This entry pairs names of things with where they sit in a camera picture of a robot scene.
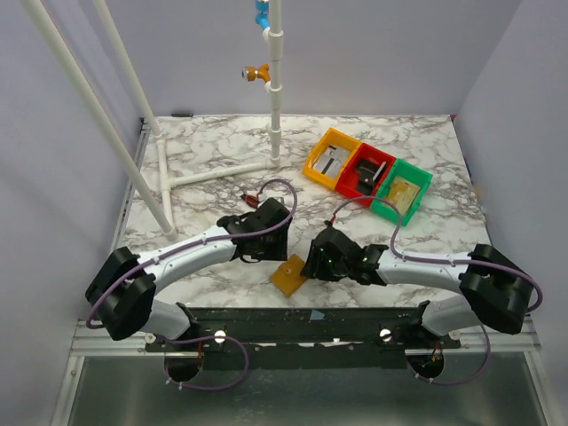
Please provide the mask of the mustard yellow card holder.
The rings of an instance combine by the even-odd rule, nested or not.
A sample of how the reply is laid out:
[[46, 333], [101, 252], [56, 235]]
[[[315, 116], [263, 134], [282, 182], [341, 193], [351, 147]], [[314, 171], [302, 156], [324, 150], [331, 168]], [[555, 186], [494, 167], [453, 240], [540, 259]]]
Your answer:
[[270, 282], [285, 297], [290, 297], [307, 281], [301, 275], [304, 266], [305, 261], [301, 257], [292, 255], [271, 275]]

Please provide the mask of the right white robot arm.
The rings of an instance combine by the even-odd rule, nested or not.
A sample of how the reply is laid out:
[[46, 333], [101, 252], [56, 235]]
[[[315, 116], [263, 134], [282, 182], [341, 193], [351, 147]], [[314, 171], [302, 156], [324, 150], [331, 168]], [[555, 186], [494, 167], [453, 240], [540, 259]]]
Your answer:
[[300, 274], [324, 281], [348, 278], [361, 285], [408, 284], [450, 291], [451, 297], [420, 307], [417, 326], [433, 336], [476, 324], [516, 335], [533, 293], [529, 276], [491, 245], [422, 256], [398, 252], [393, 245], [361, 247], [333, 226], [312, 240]]

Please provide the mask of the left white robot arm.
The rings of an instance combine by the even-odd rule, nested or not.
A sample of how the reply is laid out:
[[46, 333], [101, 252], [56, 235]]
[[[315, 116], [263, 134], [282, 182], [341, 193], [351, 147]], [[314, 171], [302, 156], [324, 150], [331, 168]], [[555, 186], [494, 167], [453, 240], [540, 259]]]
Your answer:
[[88, 286], [85, 298], [94, 318], [115, 341], [138, 331], [176, 340], [193, 323], [180, 303], [155, 299], [167, 286], [214, 264], [248, 256], [256, 261], [283, 261], [288, 255], [291, 212], [267, 199], [254, 211], [221, 217], [202, 233], [135, 254], [115, 249]]

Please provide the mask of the cards in yellow bin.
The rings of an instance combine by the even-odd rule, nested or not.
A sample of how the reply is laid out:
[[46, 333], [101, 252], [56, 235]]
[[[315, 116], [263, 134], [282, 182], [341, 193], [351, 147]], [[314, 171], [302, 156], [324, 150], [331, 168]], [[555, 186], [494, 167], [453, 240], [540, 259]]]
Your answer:
[[322, 175], [335, 179], [350, 154], [351, 151], [344, 147], [329, 146], [312, 167]]

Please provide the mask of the gold cards in green bin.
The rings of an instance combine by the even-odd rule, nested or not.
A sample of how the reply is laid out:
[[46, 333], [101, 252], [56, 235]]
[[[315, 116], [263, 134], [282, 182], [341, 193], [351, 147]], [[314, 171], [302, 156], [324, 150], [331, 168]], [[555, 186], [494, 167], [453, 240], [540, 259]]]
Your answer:
[[401, 215], [405, 215], [420, 192], [420, 187], [401, 176], [396, 176], [390, 183], [386, 200], [393, 204]]

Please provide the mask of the red black utility knife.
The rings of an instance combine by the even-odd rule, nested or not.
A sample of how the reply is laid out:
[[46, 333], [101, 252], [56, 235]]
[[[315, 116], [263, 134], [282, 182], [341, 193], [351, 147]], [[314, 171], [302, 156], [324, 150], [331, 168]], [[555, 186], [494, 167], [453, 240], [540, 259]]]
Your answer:
[[261, 201], [257, 195], [244, 193], [241, 195], [241, 199], [252, 209], [257, 209], [261, 204]]

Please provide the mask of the red plastic bin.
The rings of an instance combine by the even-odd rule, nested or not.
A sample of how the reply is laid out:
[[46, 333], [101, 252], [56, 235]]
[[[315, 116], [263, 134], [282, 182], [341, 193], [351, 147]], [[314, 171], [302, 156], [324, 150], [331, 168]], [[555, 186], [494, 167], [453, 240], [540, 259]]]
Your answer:
[[363, 143], [344, 167], [335, 190], [347, 197], [375, 196], [396, 157]]

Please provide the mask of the black items in red bin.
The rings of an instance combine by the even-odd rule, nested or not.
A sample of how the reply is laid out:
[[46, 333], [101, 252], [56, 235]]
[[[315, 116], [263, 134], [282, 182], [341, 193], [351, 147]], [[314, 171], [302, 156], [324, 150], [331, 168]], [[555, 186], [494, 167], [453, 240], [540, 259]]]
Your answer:
[[363, 195], [371, 195], [378, 185], [386, 165], [387, 162], [377, 164], [369, 160], [360, 160], [355, 167], [355, 171], [358, 174], [356, 190]]

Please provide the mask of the yellow plastic bin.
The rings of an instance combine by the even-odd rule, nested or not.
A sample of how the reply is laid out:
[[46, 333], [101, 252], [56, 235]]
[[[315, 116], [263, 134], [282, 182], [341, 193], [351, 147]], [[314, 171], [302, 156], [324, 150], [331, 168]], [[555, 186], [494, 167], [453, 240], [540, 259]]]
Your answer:
[[303, 174], [314, 182], [335, 189], [339, 177], [362, 142], [330, 128], [309, 152]]

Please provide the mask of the green plastic bin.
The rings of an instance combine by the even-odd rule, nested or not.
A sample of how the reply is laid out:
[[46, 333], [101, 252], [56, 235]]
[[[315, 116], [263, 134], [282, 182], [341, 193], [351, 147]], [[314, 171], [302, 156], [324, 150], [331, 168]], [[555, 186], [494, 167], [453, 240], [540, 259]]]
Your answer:
[[396, 207], [406, 226], [419, 209], [433, 175], [402, 159], [397, 159], [376, 196]]

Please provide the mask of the black mounting rail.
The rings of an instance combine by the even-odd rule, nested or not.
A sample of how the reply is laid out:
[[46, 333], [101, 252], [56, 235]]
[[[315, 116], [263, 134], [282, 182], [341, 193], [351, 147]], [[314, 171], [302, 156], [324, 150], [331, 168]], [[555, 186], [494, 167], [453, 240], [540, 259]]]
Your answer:
[[203, 360], [206, 369], [233, 370], [244, 360], [252, 369], [324, 369], [406, 366], [406, 352], [458, 349], [448, 335], [418, 328], [421, 308], [192, 308], [186, 338], [203, 344], [157, 338], [144, 352]]

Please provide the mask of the white PVC pipe frame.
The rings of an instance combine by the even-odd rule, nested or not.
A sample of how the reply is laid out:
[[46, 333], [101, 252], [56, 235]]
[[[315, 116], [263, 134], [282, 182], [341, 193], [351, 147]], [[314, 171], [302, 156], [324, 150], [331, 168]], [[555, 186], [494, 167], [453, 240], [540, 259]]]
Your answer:
[[256, 162], [244, 165], [228, 167], [224, 170], [209, 171], [204, 173], [192, 174], [188, 177], [171, 177], [168, 171], [168, 155], [165, 138], [161, 128], [155, 119], [154, 113], [143, 87], [138, 79], [136, 70], [130, 60], [128, 52], [123, 44], [122, 38], [114, 23], [112, 14], [105, 1], [97, 1], [95, 8], [102, 20], [106, 34], [109, 36], [111, 44], [118, 56], [121, 66], [130, 82], [131, 88], [137, 99], [138, 106], [141, 108], [143, 117], [150, 125], [151, 132], [157, 147], [158, 171], [161, 201], [157, 201], [141, 175], [138, 166], [128, 153], [118, 132], [109, 118], [109, 115], [102, 106], [99, 98], [81, 66], [75, 59], [67, 41], [60, 33], [53, 18], [49, 14], [42, 1], [24, 1], [23, 9], [31, 19], [35, 28], [38, 30], [43, 40], [47, 43], [53, 56], [62, 66], [67, 78], [74, 86], [77, 94], [89, 110], [91, 117], [106, 137], [107, 143], [111, 146], [114, 154], [121, 163], [134, 189], [149, 208], [154, 220], [160, 226], [162, 233], [169, 240], [174, 240], [177, 230], [174, 224], [173, 209], [171, 205], [171, 190], [182, 185], [205, 182], [216, 178], [236, 176], [257, 170], [275, 169], [280, 166], [280, 145], [281, 145], [281, 103], [282, 103], [282, 78], [281, 61], [283, 59], [283, 27], [282, 27], [282, 2], [270, 1], [269, 3], [270, 26], [263, 30], [263, 39], [268, 45], [270, 57], [270, 77], [271, 81], [265, 83], [264, 89], [268, 93], [271, 102], [271, 120], [267, 125], [267, 133], [270, 139], [270, 160], [267, 162]]

